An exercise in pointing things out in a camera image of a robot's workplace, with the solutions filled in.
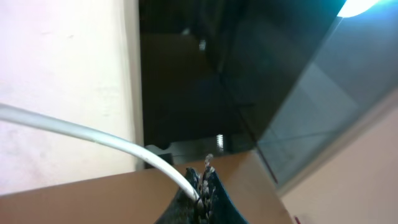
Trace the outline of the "dark monitor screen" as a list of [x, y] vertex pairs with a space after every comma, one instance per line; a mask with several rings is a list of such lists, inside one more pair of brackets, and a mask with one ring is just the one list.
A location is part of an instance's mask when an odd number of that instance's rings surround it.
[[144, 145], [266, 130], [344, 0], [139, 2]]

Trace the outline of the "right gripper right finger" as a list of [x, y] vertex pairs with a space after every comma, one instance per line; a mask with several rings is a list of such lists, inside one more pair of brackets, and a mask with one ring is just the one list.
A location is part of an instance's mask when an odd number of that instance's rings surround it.
[[231, 201], [215, 168], [210, 165], [212, 158], [212, 154], [205, 157], [205, 171], [201, 185], [201, 199], [208, 223], [248, 224]]

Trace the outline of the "right cardboard side panel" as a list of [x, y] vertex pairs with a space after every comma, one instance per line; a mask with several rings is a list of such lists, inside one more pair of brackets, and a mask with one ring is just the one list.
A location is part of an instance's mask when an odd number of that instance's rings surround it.
[[[256, 152], [210, 164], [249, 223], [291, 223]], [[155, 223], [177, 190], [157, 169], [30, 190], [1, 197], [1, 223]]]

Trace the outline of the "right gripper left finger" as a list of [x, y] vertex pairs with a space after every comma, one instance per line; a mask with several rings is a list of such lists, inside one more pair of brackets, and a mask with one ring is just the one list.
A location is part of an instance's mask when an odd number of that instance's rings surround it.
[[155, 224], [199, 224], [201, 216], [197, 205], [197, 200], [192, 200], [179, 189]]

